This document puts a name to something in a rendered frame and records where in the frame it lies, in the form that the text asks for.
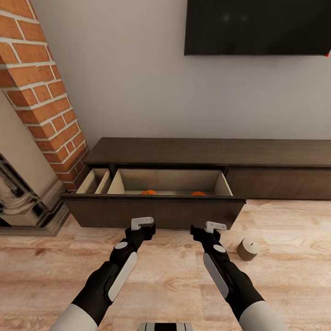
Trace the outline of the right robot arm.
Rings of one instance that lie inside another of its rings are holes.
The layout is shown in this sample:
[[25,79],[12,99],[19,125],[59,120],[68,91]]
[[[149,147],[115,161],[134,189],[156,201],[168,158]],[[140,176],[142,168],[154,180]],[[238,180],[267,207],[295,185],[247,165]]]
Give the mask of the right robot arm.
[[253,286],[250,278],[231,262],[216,231],[227,230],[222,223],[207,221],[206,228],[191,225],[190,234],[200,241],[205,268],[229,303],[243,331],[291,331]]

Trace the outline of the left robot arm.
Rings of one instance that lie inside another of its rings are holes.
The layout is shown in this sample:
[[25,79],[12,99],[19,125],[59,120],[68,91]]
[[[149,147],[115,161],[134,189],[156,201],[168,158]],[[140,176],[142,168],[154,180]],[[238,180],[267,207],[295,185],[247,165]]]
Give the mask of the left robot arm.
[[48,331],[97,331],[137,263],[140,244],[155,234],[156,224],[140,225],[153,222],[152,217],[132,219],[126,238],[114,246],[109,261],[90,275],[85,287]]

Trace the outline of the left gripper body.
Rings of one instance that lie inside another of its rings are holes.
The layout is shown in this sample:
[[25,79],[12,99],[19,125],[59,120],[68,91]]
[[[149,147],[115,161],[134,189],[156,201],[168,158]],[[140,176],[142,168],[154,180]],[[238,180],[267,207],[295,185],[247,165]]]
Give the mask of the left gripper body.
[[126,229],[126,237],[128,238],[129,236],[134,235],[139,238],[140,244],[144,240],[151,240],[152,239],[152,232],[151,232],[151,227],[141,227],[139,230],[133,230],[131,231],[131,228]]

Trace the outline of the pillar candle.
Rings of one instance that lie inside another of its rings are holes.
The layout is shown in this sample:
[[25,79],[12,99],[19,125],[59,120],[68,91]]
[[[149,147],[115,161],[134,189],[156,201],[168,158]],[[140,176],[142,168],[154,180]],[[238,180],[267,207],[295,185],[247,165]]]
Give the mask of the pillar candle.
[[250,238],[243,239],[237,247],[237,252],[244,261],[251,261],[259,251],[258,243]]

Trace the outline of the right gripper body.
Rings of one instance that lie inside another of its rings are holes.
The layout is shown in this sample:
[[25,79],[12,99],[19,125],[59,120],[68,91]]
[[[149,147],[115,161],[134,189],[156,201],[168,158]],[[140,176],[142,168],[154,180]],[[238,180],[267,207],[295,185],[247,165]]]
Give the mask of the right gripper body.
[[220,234],[216,230],[213,233],[207,233],[205,231],[205,229],[195,228],[194,235],[193,235],[193,239],[195,241],[200,241],[203,245],[203,242],[207,238],[213,238],[213,239],[217,240],[217,242],[219,242]]

